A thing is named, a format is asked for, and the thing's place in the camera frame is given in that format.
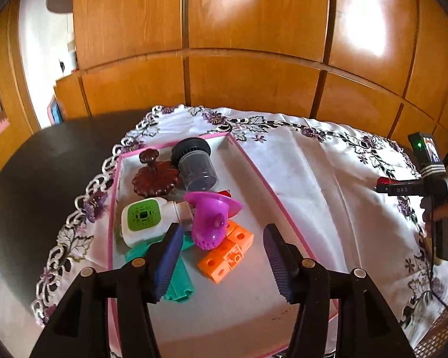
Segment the red cylindrical capsule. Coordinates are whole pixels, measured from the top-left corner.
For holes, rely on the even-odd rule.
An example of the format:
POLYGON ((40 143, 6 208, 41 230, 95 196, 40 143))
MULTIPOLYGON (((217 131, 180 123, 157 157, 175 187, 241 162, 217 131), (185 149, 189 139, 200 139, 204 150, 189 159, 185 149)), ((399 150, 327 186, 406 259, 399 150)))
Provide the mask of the red cylindrical capsule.
POLYGON ((383 187, 383 186, 387 186, 387 185, 395 184, 395 183, 399 183, 399 180, 391 179, 391 178, 388 178, 388 177, 379 177, 377 179, 376 187, 377 188, 378 187, 383 187))

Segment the green plastic T-shaped piece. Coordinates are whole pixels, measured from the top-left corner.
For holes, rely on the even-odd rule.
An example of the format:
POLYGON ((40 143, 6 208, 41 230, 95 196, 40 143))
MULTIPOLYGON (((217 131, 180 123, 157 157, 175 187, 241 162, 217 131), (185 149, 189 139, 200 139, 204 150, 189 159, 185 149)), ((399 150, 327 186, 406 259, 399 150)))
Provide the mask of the green plastic T-shaped piece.
MULTIPOLYGON (((135 245, 125 254, 126 262, 145 256, 150 246, 154 243, 159 243, 161 240, 163 240, 163 236, 148 239, 138 245, 135 245)), ((174 273, 170 280, 170 285, 163 298, 166 301, 182 303, 189 300, 194 291, 195 287, 192 284, 191 277, 187 272, 183 258, 179 256, 175 265, 174 273)))

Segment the white green plug-in device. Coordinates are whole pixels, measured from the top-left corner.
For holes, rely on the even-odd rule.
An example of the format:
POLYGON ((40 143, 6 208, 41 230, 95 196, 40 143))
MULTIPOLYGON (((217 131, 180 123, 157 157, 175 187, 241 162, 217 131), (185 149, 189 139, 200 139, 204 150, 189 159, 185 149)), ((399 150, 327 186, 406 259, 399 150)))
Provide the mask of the white green plug-in device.
POLYGON ((192 224, 192 208, 187 202, 175 202, 161 197, 148 198, 129 204, 121 213, 121 229, 125 244, 133 248, 145 241, 162 237, 170 225, 192 224))

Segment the orange linked cubes toy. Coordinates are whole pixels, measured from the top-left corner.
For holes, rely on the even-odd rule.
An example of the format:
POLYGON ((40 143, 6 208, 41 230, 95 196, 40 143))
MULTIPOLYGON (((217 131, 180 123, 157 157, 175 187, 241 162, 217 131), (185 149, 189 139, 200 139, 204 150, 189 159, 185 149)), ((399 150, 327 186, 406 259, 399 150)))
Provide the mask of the orange linked cubes toy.
POLYGON ((228 221, 226 236, 222 243, 198 262, 201 273, 219 284, 240 262, 254 241, 252 232, 235 221, 228 221))

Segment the dark red flower-shaped dish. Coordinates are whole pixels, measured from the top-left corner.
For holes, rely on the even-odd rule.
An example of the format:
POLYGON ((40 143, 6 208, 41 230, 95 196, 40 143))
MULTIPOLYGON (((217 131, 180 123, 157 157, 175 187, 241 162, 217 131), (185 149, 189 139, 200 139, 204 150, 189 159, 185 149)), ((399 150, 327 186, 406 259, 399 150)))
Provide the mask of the dark red flower-shaped dish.
POLYGON ((139 154, 143 165, 133 177, 133 191, 143 198, 168 195, 179 183, 179 170, 168 161, 158 161, 157 149, 146 149, 139 154))

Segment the magenta plastic funnel cup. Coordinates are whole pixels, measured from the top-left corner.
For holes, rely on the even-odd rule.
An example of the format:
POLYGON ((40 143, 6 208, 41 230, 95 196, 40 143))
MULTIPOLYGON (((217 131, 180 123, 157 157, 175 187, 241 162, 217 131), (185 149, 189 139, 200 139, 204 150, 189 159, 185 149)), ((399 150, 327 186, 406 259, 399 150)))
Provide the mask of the magenta plastic funnel cup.
POLYGON ((194 208, 192 239, 196 246, 206 251, 222 243, 229 218, 243 209, 238 200, 217 192, 188 192, 184 199, 194 208))

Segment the red plastic block toy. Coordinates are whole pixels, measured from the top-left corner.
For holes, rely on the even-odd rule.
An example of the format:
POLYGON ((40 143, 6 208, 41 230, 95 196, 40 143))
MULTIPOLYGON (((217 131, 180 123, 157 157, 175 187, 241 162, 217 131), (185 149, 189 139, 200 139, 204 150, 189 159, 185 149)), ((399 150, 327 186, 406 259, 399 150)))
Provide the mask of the red plastic block toy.
POLYGON ((227 190, 219 191, 217 194, 226 196, 226 197, 232 197, 231 194, 227 190))

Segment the black-lidded clear jar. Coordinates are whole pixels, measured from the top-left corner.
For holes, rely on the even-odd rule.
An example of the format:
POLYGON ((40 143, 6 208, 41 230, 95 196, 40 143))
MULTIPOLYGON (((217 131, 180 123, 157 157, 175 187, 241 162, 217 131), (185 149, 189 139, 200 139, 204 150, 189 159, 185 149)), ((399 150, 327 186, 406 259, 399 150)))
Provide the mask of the black-lidded clear jar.
POLYGON ((218 181, 211 161, 211 147, 202 138, 186 138, 171 150, 171 164, 179 170, 188 192, 211 190, 218 181))

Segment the white embroidered floral tablecloth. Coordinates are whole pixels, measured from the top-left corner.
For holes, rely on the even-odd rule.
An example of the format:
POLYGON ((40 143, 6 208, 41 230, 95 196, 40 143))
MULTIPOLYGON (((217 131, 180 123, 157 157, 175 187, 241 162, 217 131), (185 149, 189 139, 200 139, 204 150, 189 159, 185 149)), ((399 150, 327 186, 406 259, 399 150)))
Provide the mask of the white embroidered floral tablecloth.
POLYGON ((267 180, 312 252, 327 267, 366 269, 416 352, 448 303, 448 262, 426 244, 420 201, 374 191, 381 176, 418 173, 395 141, 347 125, 227 107, 152 108, 113 138, 102 169, 75 200, 36 285, 31 309, 44 326, 86 266, 102 268, 110 186, 118 157, 147 146, 226 132, 267 180))

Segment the pink-rimmed white tray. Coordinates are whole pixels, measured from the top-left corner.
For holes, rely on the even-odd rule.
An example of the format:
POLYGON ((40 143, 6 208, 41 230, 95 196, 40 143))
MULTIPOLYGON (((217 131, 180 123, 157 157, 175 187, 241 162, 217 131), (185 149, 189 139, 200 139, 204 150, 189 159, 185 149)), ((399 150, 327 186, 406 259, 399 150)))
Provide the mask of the pink-rimmed white tray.
POLYGON ((243 209, 232 221, 238 230, 225 240, 225 254, 207 265, 219 281, 198 267, 208 254, 198 246, 182 260, 194 293, 186 301, 150 305, 162 357, 270 357, 288 347, 298 307, 279 294, 263 244, 273 223, 284 240, 305 257, 312 255, 296 223, 256 165, 228 133, 207 135, 219 190, 227 190, 243 209))

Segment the black padded massage table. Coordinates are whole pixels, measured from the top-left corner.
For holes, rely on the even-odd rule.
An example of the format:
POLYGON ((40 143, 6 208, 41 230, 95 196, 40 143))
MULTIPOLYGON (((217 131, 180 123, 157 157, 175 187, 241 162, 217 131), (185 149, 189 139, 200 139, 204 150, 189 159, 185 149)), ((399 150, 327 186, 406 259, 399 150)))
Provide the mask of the black padded massage table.
POLYGON ((120 154, 154 135, 142 111, 37 132, 0 172, 0 342, 28 357, 82 268, 108 265, 108 215, 120 154))

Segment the wooden shelf cupboard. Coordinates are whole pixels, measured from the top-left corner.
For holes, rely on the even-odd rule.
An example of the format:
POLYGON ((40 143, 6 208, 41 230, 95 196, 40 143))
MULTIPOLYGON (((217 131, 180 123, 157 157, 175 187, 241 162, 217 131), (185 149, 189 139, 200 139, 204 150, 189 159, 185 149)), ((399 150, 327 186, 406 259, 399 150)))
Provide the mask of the wooden shelf cupboard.
POLYGON ((21 0, 10 0, 0 14, 0 101, 4 119, 0 121, 0 171, 13 154, 38 132, 26 84, 18 36, 21 0))

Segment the wooden wall cabinet panelling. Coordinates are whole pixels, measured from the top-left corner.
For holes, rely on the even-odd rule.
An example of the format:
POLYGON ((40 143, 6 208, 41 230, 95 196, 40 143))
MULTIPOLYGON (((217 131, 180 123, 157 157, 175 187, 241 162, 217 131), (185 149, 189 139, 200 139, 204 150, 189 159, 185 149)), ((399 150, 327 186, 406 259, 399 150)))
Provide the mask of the wooden wall cabinet panelling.
POLYGON ((66 118, 203 105, 347 124, 448 151, 448 16, 436 0, 72 0, 66 118))

